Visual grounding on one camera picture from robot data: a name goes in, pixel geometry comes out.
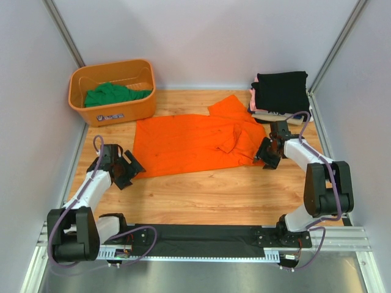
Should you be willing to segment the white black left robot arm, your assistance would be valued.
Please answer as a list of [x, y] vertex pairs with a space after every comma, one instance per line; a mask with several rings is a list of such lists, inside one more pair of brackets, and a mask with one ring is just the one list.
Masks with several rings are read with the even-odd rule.
[[103, 145], [74, 196], [47, 215], [51, 260], [60, 266], [70, 267], [82, 261], [96, 260], [100, 246], [106, 241], [124, 244], [129, 232], [125, 227], [125, 216], [111, 213], [95, 219], [93, 212], [112, 185], [123, 190], [144, 170], [131, 151], [118, 144]]

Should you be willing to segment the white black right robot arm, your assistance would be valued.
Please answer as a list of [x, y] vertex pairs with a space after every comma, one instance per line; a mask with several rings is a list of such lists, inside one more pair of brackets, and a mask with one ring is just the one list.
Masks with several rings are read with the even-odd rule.
[[335, 161], [312, 148], [301, 133], [292, 134], [286, 121], [272, 122], [270, 127], [254, 162], [275, 170], [282, 159], [291, 159], [305, 171], [303, 204], [282, 215], [273, 229], [276, 241], [287, 247], [313, 226], [325, 220], [338, 221], [354, 209], [351, 170], [347, 162]]

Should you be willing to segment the orange t shirt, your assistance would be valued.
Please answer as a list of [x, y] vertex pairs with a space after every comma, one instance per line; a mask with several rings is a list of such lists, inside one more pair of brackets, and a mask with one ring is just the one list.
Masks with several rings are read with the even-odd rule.
[[145, 168], [137, 178], [253, 165], [266, 137], [263, 125], [235, 95], [208, 111], [137, 121], [133, 155]]

